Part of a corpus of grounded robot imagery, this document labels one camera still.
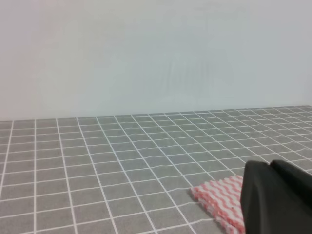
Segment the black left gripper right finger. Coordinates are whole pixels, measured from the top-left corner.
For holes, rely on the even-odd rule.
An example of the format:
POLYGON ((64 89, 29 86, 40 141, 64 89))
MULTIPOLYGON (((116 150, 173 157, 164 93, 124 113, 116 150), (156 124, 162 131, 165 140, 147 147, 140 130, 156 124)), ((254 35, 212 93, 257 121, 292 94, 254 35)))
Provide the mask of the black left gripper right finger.
POLYGON ((282 160, 273 160, 270 166, 278 173, 289 189, 312 209, 312 175, 282 160))

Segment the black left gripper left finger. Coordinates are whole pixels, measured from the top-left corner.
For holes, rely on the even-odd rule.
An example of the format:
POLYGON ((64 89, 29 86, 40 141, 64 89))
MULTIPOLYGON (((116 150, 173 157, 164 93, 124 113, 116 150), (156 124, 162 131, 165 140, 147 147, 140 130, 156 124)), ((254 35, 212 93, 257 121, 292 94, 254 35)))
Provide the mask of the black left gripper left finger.
POLYGON ((240 203, 248 234, 312 232, 312 210, 289 189, 270 163, 246 163, 240 203))

